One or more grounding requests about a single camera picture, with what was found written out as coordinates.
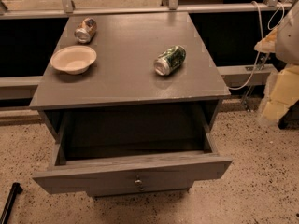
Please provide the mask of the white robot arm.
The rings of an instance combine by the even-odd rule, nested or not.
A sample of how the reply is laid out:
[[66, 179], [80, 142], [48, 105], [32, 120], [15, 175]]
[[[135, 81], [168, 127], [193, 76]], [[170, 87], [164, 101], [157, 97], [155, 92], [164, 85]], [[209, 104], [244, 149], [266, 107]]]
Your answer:
[[256, 51], [273, 53], [284, 64], [270, 78], [270, 88], [262, 107], [262, 119], [278, 123], [299, 101], [299, 2], [280, 24], [254, 46]]

